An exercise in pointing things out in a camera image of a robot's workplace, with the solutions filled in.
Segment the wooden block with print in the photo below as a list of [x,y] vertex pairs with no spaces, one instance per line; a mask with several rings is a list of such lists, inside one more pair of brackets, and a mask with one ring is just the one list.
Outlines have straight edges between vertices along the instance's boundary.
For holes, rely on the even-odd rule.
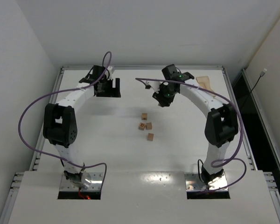
[[142,120],[147,120],[147,113],[142,113],[141,114],[141,119]]

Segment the wooden block letter D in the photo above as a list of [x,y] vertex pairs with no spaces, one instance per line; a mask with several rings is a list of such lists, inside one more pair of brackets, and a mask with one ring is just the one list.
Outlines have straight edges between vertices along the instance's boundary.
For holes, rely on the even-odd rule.
[[139,124],[139,129],[140,130],[145,130],[145,128],[146,128],[146,124],[145,123],[140,123]]

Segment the transparent amber plastic tray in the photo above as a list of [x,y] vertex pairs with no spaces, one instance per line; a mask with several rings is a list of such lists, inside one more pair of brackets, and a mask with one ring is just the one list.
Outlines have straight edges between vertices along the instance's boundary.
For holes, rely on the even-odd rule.
[[210,86],[210,79],[208,76],[196,77],[196,80],[203,89],[213,92]]

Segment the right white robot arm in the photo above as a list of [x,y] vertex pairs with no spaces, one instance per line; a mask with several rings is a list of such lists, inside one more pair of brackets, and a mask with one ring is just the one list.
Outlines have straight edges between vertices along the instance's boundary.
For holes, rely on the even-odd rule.
[[204,87],[189,72],[180,73],[174,64],[166,66],[161,71],[165,80],[192,86],[172,82],[158,84],[158,91],[153,94],[153,98],[159,102],[159,106],[169,107],[175,95],[179,93],[189,99],[206,117],[204,134],[209,145],[201,168],[200,181],[208,184],[223,174],[221,164],[226,150],[238,133],[236,111],[231,104],[224,104],[215,99],[213,94],[203,91]]

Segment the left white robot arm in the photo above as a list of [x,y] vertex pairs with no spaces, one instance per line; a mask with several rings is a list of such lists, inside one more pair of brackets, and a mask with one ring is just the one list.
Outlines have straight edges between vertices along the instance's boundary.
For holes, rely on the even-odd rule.
[[90,187],[91,175],[86,172],[74,143],[77,138],[76,112],[92,97],[121,96],[120,79],[113,79],[113,73],[112,66],[94,65],[66,97],[45,106],[43,136],[62,158],[65,178],[81,189]]

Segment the plain wooden block upper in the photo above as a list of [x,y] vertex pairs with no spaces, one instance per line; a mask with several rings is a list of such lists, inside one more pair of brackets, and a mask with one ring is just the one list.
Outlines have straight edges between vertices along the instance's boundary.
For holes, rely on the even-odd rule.
[[146,129],[147,130],[152,130],[153,126],[152,126],[152,122],[147,122],[146,123]]

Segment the plain wooden block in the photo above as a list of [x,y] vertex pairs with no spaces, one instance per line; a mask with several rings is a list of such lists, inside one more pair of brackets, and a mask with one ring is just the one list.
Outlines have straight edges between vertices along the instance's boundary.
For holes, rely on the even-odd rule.
[[147,122],[146,123],[146,129],[147,130],[152,130],[153,126],[152,126],[152,122]]
[[148,133],[147,140],[148,141],[153,141],[154,140],[154,134],[153,133]]

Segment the plain wooden block lower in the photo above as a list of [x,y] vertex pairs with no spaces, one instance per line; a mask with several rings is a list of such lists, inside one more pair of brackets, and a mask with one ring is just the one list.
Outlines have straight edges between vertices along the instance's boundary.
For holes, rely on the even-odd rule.
[[147,140],[148,141],[153,141],[154,140],[154,134],[153,133],[148,133]]

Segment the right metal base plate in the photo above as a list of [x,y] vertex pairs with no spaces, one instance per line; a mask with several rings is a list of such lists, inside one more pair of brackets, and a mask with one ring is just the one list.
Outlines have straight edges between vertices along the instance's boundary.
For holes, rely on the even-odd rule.
[[185,184],[187,192],[228,192],[227,179],[225,173],[222,176],[213,179],[207,184],[200,181],[198,173],[185,173]]

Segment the metal base plate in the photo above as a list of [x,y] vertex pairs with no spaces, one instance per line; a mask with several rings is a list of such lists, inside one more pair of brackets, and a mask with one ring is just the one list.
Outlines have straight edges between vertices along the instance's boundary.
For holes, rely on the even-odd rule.
[[99,192],[102,180],[103,173],[98,172],[87,173],[86,178],[82,179],[82,184],[72,183],[70,180],[66,179],[65,175],[62,175],[59,191],[78,192],[78,189],[81,188],[82,192]]
[[213,179],[207,184],[200,181],[198,173],[185,173],[185,184],[187,192],[228,192],[227,179],[225,173],[222,176]]

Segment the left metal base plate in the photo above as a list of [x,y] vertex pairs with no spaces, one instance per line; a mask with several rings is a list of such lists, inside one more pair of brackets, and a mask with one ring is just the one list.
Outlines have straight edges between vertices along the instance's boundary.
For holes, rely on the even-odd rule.
[[86,178],[82,179],[82,184],[72,183],[70,180],[66,179],[65,175],[62,175],[59,191],[78,192],[78,189],[81,188],[82,192],[99,192],[102,180],[103,173],[98,172],[87,173]]

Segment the aluminium table frame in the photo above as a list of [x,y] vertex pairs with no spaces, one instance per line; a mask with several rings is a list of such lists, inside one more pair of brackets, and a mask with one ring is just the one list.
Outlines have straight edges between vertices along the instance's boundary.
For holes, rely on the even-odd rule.
[[[280,224],[278,191],[255,167],[247,142],[225,167],[230,198],[188,199],[184,173],[195,172],[207,153],[204,115],[181,95],[170,107],[157,105],[137,78],[161,79],[160,66],[116,67],[114,76],[120,98],[93,97],[76,113],[79,156],[89,172],[106,172],[101,198],[59,199],[62,165],[43,154],[22,175],[8,223]],[[147,122],[152,130],[140,130]]]

